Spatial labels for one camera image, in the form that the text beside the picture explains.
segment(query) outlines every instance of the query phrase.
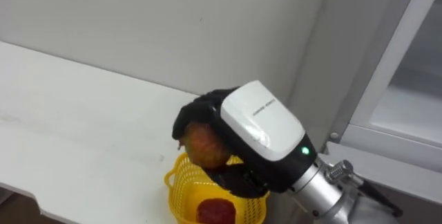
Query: silver metal cylinder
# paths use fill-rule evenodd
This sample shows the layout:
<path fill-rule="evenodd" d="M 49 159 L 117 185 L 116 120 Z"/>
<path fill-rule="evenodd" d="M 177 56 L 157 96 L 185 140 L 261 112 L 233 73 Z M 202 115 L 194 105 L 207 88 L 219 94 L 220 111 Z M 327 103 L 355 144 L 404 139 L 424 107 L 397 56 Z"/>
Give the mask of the silver metal cylinder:
<path fill-rule="evenodd" d="M 294 184 L 294 192 L 288 192 L 300 207 L 314 218 L 326 214 L 343 195 L 342 188 L 329 183 L 325 178 L 326 168 L 327 165 L 318 158 Z"/>

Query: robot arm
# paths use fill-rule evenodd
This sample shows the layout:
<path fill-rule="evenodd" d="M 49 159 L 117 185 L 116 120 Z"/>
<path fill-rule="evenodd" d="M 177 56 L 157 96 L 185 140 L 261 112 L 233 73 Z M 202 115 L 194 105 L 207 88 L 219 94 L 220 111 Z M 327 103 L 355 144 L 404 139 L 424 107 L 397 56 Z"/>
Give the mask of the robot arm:
<path fill-rule="evenodd" d="M 180 139 L 190 122 L 209 123 L 244 162 L 216 171 L 205 169 L 213 181 L 236 196 L 286 193 L 314 218 L 345 223 L 343 212 L 348 217 L 349 206 L 354 209 L 358 188 L 369 189 L 371 196 L 378 193 L 352 173 L 348 162 L 334 167 L 323 163 L 299 120 L 258 81 L 212 91 L 184 106 L 173 125 L 173 138 Z M 401 214 L 386 198 L 376 200 L 384 201 L 380 209 L 392 220 L 391 213 Z M 337 216 L 340 222 L 333 222 Z"/>

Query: white wall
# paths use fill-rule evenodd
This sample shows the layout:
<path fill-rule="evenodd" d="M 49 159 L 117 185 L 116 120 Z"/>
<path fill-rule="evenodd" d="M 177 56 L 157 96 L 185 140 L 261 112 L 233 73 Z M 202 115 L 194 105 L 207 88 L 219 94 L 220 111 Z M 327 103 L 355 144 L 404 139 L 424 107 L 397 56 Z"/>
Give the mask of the white wall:
<path fill-rule="evenodd" d="M 0 40 L 203 93 L 262 80 L 281 100 L 322 0 L 0 0 Z"/>

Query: red apple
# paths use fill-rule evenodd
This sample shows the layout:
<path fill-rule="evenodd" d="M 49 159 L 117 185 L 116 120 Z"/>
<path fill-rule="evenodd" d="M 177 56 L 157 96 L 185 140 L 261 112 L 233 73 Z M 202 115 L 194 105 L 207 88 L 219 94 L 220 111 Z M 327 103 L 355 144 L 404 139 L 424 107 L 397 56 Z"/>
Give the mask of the red apple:
<path fill-rule="evenodd" d="M 180 140 L 180 146 L 182 145 L 186 148 L 189 160 L 205 169 L 221 167 L 231 156 L 208 124 L 190 123 Z"/>

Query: white tabletop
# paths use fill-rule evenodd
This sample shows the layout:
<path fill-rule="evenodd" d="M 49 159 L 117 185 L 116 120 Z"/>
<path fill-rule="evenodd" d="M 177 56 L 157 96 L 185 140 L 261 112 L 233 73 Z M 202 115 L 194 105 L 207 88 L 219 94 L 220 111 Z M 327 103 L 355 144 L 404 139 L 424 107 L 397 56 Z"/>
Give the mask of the white tabletop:
<path fill-rule="evenodd" d="M 194 95 L 1 42 L 0 94 L 0 187 L 66 223 L 175 222 L 163 176 Z"/>

